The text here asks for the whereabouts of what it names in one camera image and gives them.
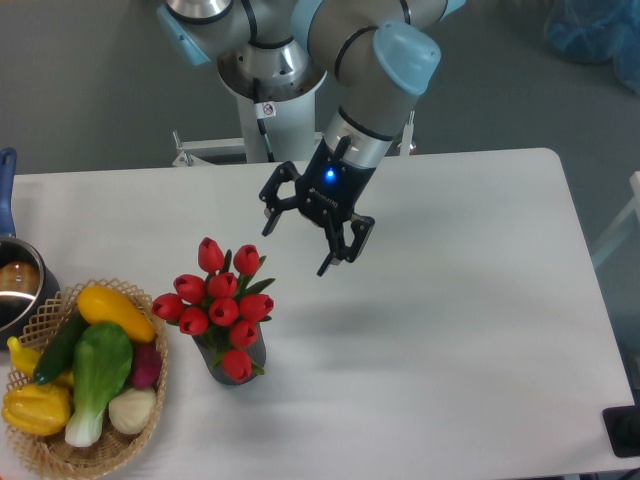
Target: blue plastic bag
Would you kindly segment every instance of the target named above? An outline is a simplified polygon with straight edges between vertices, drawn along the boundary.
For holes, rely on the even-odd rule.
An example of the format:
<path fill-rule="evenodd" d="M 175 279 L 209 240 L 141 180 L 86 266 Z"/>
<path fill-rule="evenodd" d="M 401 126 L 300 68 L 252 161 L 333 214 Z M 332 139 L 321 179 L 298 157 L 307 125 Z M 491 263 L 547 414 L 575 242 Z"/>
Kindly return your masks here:
<path fill-rule="evenodd" d="M 640 93 L 640 0 L 556 0 L 544 35 L 569 61 L 613 61 L 620 82 Z"/>

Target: yellow squash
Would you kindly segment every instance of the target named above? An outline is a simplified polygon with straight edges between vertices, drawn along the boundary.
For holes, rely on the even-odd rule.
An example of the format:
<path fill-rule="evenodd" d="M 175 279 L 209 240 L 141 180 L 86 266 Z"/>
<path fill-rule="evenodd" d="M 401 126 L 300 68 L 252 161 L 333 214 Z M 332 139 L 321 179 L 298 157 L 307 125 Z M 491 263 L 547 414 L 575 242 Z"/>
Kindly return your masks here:
<path fill-rule="evenodd" d="M 134 342 L 150 343 L 156 336 L 153 323 L 126 295 L 102 285 L 92 285 L 78 294 L 78 310 L 91 325 L 113 322 Z"/>
<path fill-rule="evenodd" d="M 2 418 L 19 430 L 33 435 L 53 435 L 71 417 L 69 390 L 51 383 L 29 383 L 4 396 Z"/>
<path fill-rule="evenodd" d="M 9 337 L 7 347 L 9 347 L 11 363 L 16 369 L 27 377 L 33 378 L 33 370 L 36 368 L 42 354 L 33 348 L 23 347 L 17 337 Z M 61 387 L 73 388 L 73 373 L 71 370 L 67 370 L 60 374 L 53 383 Z"/>

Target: white table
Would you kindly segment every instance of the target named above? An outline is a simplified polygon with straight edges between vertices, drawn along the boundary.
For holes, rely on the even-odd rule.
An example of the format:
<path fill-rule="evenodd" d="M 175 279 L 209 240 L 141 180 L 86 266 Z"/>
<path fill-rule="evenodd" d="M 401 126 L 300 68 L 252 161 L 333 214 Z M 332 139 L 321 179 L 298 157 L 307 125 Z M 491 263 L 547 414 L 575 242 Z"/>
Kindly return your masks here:
<path fill-rule="evenodd" d="M 260 275 L 277 277 L 267 375 L 225 388 L 171 329 L 159 426 L 110 478 L 480 480 L 640 465 L 608 444 L 601 411 L 633 399 L 553 152 L 385 159 L 358 204 L 377 221 L 363 255 L 323 278 L 324 234 L 300 215 L 260 235 L 273 168 L 17 178 L 18 236 L 63 285 L 117 277 L 157 296 L 198 272 L 204 236 L 255 243 L 268 255 Z M 0 475 L 28 478 L 5 447 Z"/>

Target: pot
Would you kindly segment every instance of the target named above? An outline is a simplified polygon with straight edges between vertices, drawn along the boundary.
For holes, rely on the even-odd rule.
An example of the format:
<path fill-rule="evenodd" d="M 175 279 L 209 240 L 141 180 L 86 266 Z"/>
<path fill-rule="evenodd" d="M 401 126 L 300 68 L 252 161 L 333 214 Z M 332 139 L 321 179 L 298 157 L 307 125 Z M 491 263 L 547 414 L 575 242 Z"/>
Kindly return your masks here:
<path fill-rule="evenodd" d="M 9 337 L 22 335 L 38 307 L 59 290 L 38 251 L 16 238 L 11 195 L 17 159 L 13 148 L 0 152 L 0 350 L 7 349 Z"/>

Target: blue handle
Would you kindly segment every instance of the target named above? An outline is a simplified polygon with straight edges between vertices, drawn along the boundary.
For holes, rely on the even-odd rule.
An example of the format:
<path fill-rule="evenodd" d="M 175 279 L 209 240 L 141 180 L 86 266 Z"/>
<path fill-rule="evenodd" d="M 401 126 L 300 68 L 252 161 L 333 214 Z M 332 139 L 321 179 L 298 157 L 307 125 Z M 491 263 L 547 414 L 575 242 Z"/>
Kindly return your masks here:
<path fill-rule="evenodd" d="M 0 237 L 16 236 L 16 226 L 11 214 L 11 195 L 17 160 L 18 154 L 13 148 L 5 148 L 0 153 Z"/>

